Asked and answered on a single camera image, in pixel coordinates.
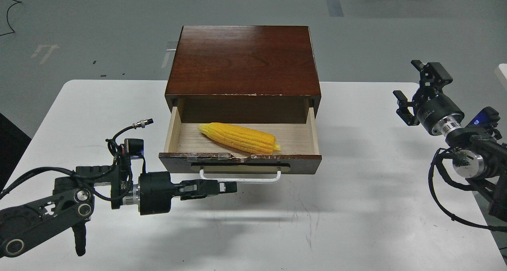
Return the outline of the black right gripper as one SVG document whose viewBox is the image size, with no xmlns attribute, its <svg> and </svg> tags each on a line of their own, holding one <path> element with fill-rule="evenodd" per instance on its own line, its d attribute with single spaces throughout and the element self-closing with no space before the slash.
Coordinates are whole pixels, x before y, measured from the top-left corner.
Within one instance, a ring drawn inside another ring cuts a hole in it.
<svg viewBox="0 0 507 271">
<path fill-rule="evenodd" d="M 420 103 L 414 109 L 415 115 L 409 111 L 409 107 L 415 107 L 416 103 L 409 102 L 404 93 L 394 90 L 398 109 L 396 113 L 408 126 L 422 124 L 425 130 L 432 136 L 442 134 L 436 125 L 447 117 L 454 117 L 459 123 L 464 118 L 464 112 L 445 94 L 442 94 L 444 86 L 453 82 L 453 78 L 440 62 L 428 62 L 425 65 L 420 60 L 411 60 L 411 65 L 419 72 L 419 89 L 413 99 L 429 99 Z"/>
</svg>

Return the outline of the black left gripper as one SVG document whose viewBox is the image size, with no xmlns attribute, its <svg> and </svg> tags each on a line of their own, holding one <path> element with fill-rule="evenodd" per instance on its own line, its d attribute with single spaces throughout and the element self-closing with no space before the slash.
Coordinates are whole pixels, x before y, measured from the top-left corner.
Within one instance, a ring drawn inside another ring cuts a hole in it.
<svg viewBox="0 0 507 271">
<path fill-rule="evenodd" d="M 191 179 L 174 184 L 167 171 L 142 173 L 138 186 L 139 212 L 142 216 L 170 212 L 172 198 L 179 195 L 180 200 L 194 200 L 238 191 L 236 182 L 219 182 L 215 179 Z"/>
</svg>

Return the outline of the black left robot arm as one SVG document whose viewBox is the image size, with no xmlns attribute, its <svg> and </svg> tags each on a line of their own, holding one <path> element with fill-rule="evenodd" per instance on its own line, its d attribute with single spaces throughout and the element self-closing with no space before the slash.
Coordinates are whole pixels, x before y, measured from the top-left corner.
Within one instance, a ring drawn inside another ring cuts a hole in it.
<svg viewBox="0 0 507 271">
<path fill-rule="evenodd" d="M 111 172 L 99 178 L 93 173 L 99 166 L 64 168 L 41 167 L 30 170 L 1 192 L 5 197 L 27 179 L 43 172 L 65 174 L 55 179 L 52 195 L 19 206 L 1 210 L 1 256 L 18 257 L 56 235 L 71 229 L 78 256 L 86 252 L 86 226 L 95 210 L 98 192 L 94 185 L 111 184 L 109 200 L 112 208 L 137 204 L 141 215 L 168 213 L 172 199 L 202 199 L 214 195 L 235 193 L 236 182 L 215 179 L 189 179 L 173 183 L 169 172 L 142 172 L 138 183 L 132 181 L 132 170 L 111 167 Z"/>
</svg>

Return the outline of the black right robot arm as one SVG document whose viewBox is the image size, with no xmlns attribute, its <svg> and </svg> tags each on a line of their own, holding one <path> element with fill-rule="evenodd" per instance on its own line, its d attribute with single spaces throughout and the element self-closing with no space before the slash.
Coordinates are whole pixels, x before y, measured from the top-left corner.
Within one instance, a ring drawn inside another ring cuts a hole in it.
<svg viewBox="0 0 507 271">
<path fill-rule="evenodd" d="M 452 221 L 505 233 L 505 226 L 480 225 L 450 212 L 440 203 L 433 185 L 437 171 L 450 186 L 462 191 L 476 191 L 489 203 L 489 215 L 506 221 L 506 160 L 505 143 L 497 129 L 500 117 L 492 107 L 484 107 L 471 121 L 462 125 L 464 113 L 443 88 L 453 78 L 439 62 L 412 60 L 419 72 L 419 88 L 411 101 L 400 90 L 393 91 L 398 101 L 396 113 L 408 126 L 422 125 L 432 136 L 444 136 L 448 148 L 440 148 L 429 169 L 429 189 L 437 206 Z"/>
</svg>

